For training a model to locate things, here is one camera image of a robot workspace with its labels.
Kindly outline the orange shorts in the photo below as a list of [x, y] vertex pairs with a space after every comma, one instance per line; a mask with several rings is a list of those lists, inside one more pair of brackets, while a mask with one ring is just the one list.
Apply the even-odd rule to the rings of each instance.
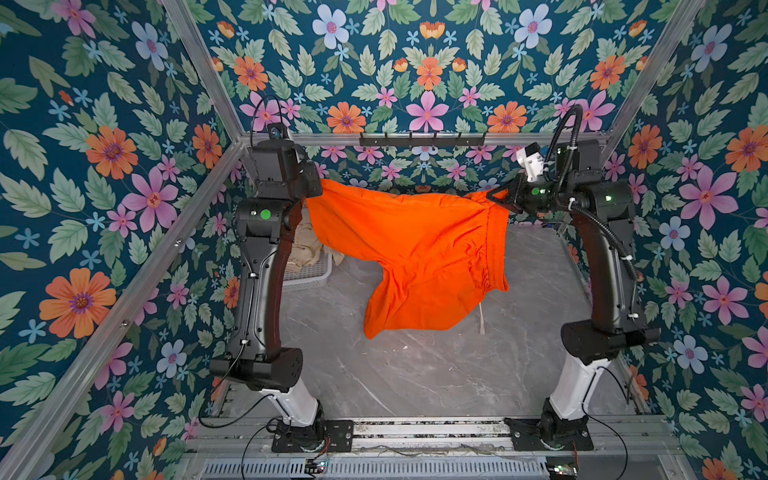
[[306, 202], [318, 239], [382, 268], [365, 312], [367, 338], [449, 330], [488, 293], [508, 290], [509, 214], [485, 193], [395, 195], [331, 180], [322, 188]]

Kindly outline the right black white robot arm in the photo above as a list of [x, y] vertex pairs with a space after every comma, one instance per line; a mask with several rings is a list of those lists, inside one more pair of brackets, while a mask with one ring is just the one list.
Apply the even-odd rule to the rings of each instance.
[[521, 173], [486, 195], [515, 214], [568, 214], [583, 242], [592, 287], [590, 318], [561, 328], [567, 356], [539, 419], [505, 421], [517, 451], [592, 449], [587, 409], [600, 376], [623, 350], [660, 337], [659, 329], [648, 327], [637, 298], [631, 187], [604, 177], [594, 140], [561, 144], [552, 152], [546, 159], [536, 143], [517, 151]]

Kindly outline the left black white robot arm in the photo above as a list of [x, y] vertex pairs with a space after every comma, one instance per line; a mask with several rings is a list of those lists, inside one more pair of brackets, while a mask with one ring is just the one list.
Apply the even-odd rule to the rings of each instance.
[[321, 406], [301, 378], [302, 351], [281, 342], [280, 306], [304, 201], [321, 195], [322, 185], [291, 140], [261, 141], [250, 148], [249, 158], [257, 180], [254, 196], [238, 205], [235, 216], [241, 256], [236, 325], [227, 352], [212, 359], [210, 370], [260, 392], [285, 425], [307, 429], [319, 421]]

